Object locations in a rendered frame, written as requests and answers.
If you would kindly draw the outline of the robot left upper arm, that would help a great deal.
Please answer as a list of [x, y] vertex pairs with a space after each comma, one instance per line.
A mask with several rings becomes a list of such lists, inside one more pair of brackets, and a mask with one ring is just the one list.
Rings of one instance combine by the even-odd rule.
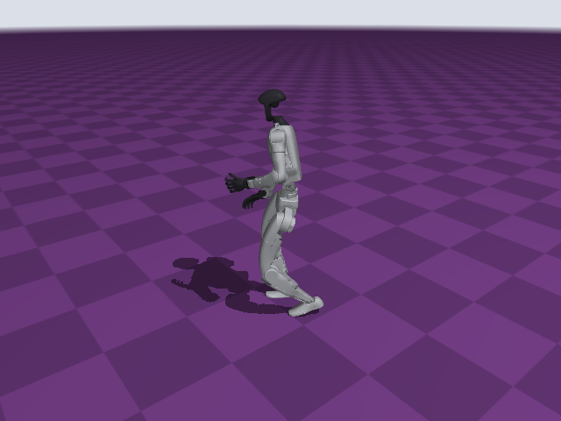
[[284, 130], [275, 130], [269, 133], [269, 144], [272, 152], [274, 170], [278, 173], [278, 181], [274, 184], [283, 184], [287, 179], [285, 145], [287, 136]]

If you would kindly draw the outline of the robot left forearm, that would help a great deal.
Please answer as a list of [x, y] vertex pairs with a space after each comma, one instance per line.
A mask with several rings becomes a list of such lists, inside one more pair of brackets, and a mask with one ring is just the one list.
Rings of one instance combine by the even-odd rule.
[[248, 180], [248, 186], [249, 188], [256, 188], [256, 189], [261, 189], [261, 188], [272, 188], [278, 181], [278, 173], [276, 171], [272, 171], [269, 174], [266, 175], [262, 175], [262, 176], [258, 176], [255, 177], [252, 180]]

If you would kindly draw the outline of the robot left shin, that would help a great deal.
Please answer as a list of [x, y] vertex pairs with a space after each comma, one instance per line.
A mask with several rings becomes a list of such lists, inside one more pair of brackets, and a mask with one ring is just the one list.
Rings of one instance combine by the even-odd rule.
[[278, 272], [274, 268], [269, 268], [264, 273], [264, 278], [261, 278], [262, 282], [264, 282], [271, 288], [276, 289], [280, 293], [286, 296], [291, 296], [294, 299], [299, 300], [301, 302], [308, 301], [307, 303], [304, 302], [306, 304], [313, 303], [313, 299], [311, 298], [312, 296], [310, 296], [301, 288], [299, 288], [295, 280], [291, 279], [291, 277], [289, 277], [285, 272], [283, 271]]

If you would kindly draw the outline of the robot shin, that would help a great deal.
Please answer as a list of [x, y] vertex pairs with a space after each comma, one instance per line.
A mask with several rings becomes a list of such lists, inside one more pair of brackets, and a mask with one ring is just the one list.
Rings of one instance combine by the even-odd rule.
[[301, 302], [308, 301], [307, 303], [304, 302], [306, 304], [313, 303], [313, 299], [311, 298], [312, 296], [310, 296], [301, 288], [299, 288], [295, 280], [291, 279], [291, 277], [289, 277], [285, 272], [283, 271], [278, 272], [274, 268], [269, 268], [264, 273], [264, 278], [261, 278], [262, 282], [264, 282], [271, 288], [276, 289], [280, 293], [286, 296], [291, 296], [294, 299], [299, 300]]
[[287, 269], [287, 266], [286, 266], [285, 261], [283, 260], [283, 255], [282, 255], [282, 253], [280, 254], [279, 257], [273, 259], [272, 262], [275, 263], [275, 264], [279, 267], [279, 270], [280, 270], [280, 271], [283, 271], [283, 272], [285, 272], [286, 274], [288, 273], [288, 269]]

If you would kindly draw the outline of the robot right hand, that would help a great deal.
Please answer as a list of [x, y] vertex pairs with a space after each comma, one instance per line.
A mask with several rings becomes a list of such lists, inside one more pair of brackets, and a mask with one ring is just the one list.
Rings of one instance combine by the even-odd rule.
[[256, 193], [254, 195], [249, 196], [248, 198], [246, 198], [243, 201], [243, 205], [242, 205], [243, 209], [246, 209], [246, 205], [247, 205], [247, 208], [249, 209], [250, 204], [251, 204], [251, 208], [252, 208], [253, 203], [256, 200], [265, 199], [265, 198], [263, 198], [263, 196], [265, 196], [265, 195], [266, 195], [266, 191], [265, 190], [260, 190], [259, 193]]

